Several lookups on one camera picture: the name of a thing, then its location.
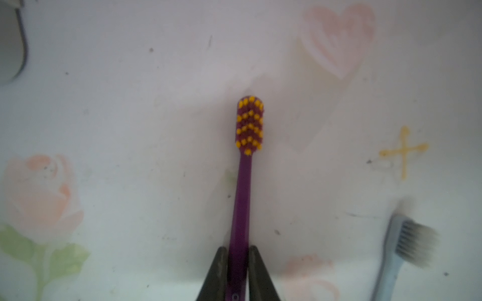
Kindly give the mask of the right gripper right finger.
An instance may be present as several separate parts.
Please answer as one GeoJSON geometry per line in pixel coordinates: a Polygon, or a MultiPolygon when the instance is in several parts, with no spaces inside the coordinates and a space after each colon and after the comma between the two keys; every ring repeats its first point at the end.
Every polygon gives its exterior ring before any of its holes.
{"type": "Polygon", "coordinates": [[[248,255],[250,301],[280,301],[259,249],[252,245],[248,255]]]}

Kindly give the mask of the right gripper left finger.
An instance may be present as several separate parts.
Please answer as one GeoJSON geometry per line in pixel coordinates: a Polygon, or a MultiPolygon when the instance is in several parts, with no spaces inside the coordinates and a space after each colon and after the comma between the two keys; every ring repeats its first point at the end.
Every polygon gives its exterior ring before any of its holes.
{"type": "Polygon", "coordinates": [[[227,291],[228,249],[219,247],[196,301],[224,301],[227,291]]]}

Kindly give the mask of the purple toothbrush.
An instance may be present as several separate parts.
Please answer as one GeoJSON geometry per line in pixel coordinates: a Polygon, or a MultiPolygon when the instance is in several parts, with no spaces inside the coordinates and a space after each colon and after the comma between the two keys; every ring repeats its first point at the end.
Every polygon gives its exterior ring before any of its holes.
{"type": "Polygon", "coordinates": [[[252,159],[262,149],[264,104],[254,95],[237,104],[235,145],[240,152],[232,228],[228,248],[228,274],[225,300],[244,300],[246,296],[252,159]]]}

